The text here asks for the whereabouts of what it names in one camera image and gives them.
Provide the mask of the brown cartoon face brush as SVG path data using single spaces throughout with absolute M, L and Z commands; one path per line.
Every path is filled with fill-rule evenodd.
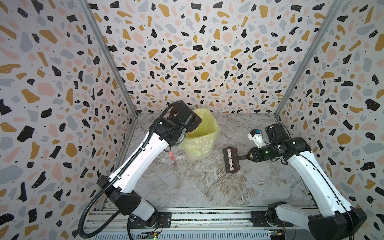
M 247 160 L 247 155 L 239 156 L 238 149 L 235 147 L 226 147 L 223 149 L 223 157 L 225 164 L 225 172 L 227 174 L 235 174 L 240 169 L 240 161 Z

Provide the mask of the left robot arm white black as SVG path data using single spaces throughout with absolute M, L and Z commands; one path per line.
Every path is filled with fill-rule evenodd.
M 110 176 L 100 176 L 98 186 L 105 189 L 122 215 L 138 217 L 148 227 L 155 224 L 158 211 L 134 191 L 135 185 L 161 152 L 178 146 L 201 122 L 184 102 L 175 102 L 153 122 L 142 143 L 122 166 Z

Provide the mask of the bin with yellow bag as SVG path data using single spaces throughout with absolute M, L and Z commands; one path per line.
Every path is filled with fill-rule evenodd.
M 210 110 L 197 109 L 194 112 L 202 122 L 195 130 L 187 133 L 186 138 L 178 146 L 189 161 L 198 161 L 210 156 L 221 134 L 218 121 Z

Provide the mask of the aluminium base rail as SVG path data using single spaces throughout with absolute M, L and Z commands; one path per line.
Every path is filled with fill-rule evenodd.
M 265 207 L 159 208 L 156 226 L 117 216 L 95 240 L 312 240 L 290 222 L 269 224 Z

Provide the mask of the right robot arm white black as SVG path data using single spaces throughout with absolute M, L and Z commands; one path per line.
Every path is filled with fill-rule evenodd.
M 251 130 L 248 138 L 256 144 L 250 150 L 248 160 L 255 163 L 282 160 L 291 165 L 317 206 L 316 210 L 309 210 L 284 201 L 269 204 L 267 220 L 270 225 L 288 222 L 307 230 L 316 240 L 355 238 L 367 220 L 366 213 L 354 208 L 337 190 L 302 137 L 291 137 L 284 126 L 273 124 L 264 131 Z

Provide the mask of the pink paper scrap upper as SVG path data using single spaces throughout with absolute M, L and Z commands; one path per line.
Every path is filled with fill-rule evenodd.
M 173 153 L 173 152 L 169 152 L 169 157 L 170 157 L 173 161 L 176 161 L 176 158 L 174 157 L 174 153 Z

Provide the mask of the brown dustpan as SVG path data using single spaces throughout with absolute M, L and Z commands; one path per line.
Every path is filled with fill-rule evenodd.
M 170 110 L 170 117 L 175 117 L 177 114 L 183 112 L 183 111 L 188 111 L 190 112 L 191 109 L 189 106 L 184 102 L 184 101 L 177 101 L 174 102 L 174 106 Z

